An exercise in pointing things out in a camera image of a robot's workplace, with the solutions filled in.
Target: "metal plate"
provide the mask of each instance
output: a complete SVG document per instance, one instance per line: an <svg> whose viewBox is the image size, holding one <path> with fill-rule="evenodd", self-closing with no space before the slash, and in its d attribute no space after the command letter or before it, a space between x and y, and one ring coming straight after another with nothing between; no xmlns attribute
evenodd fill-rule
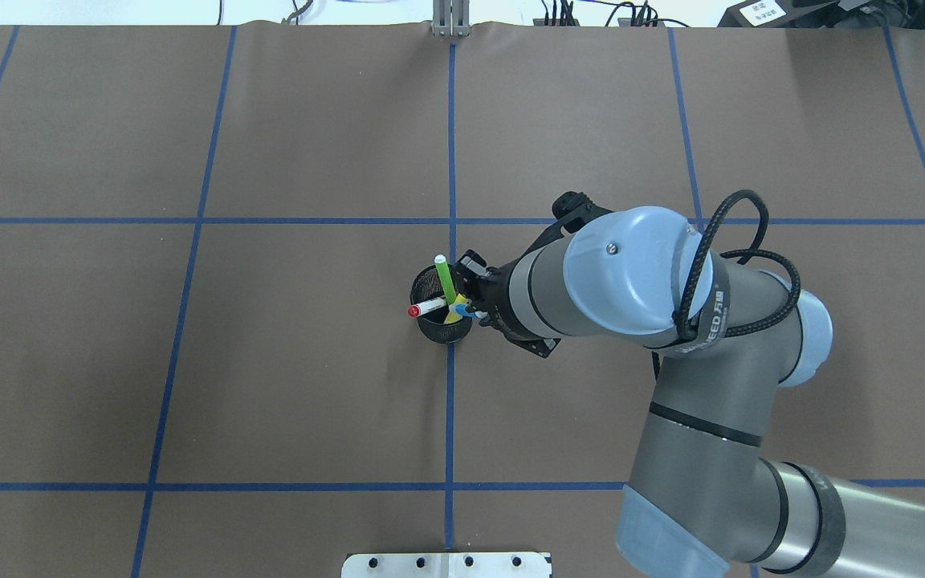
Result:
<svg viewBox="0 0 925 578"><path fill-rule="evenodd" d="M414 553L353 555L341 578L551 578L547 552Z"/></svg>

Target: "marker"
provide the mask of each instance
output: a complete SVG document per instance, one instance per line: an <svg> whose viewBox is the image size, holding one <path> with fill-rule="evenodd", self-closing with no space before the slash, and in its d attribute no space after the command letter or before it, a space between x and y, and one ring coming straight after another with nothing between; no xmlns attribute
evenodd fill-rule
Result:
<svg viewBox="0 0 925 578"><path fill-rule="evenodd" d="M419 317L420 315L429 314L431 311L445 307L447 303L448 301L445 301L444 297L434 297L434 299L428 299L423 301L423 303L416 303L414 306L409 306L409 317Z"/></svg>
<svg viewBox="0 0 925 578"><path fill-rule="evenodd" d="M452 274L448 271L448 260L444 255L434 257L434 268L438 270L438 279L441 279L441 289L445 292L445 303L455 303L455 284L452 283Z"/></svg>

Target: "white floor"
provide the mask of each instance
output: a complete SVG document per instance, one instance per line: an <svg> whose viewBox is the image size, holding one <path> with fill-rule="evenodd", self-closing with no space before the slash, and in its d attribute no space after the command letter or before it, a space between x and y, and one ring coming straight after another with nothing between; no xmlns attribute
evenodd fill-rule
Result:
<svg viewBox="0 0 925 578"><path fill-rule="evenodd" d="M292 11L291 0L0 0L0 23L23 25L215 25L255 19L279 22ZM299 6L305 0L297 0ZM663 18L691 26L715 26L732 0L652 0ZM584 26L601 26L611 6L577 0L575 14ZM301 23L422 22L430 19L431 0L313 0ZM540 18L540 0L471 0L471 22L527 23Z"/></svg>

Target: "green marker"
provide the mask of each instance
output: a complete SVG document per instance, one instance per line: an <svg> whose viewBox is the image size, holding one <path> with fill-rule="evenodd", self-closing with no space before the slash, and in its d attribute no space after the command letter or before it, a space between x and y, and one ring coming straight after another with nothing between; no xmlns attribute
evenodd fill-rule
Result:
<svg viewBox="0 0 925 578"><path fill-rule="evenodd" d="M445 292L445 301L455 303L455 284L452 283L452 274L448 271L448 259L444 255L434 257L434 268L438 270L438 279L441 279L441 289Z"/></svg>

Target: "white label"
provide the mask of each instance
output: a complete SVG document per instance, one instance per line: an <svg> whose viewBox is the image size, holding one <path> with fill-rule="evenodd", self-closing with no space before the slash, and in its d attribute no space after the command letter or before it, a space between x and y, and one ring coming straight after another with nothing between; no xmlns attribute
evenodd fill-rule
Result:
<svg viewBox="0 0 925 578"><path fill-rule="evenodd" d="M776 0L761 0L750 6L741 8L741 14L748 20L752 26L759 26L761 23L775 21L780 16L787 15Z"/></svg>

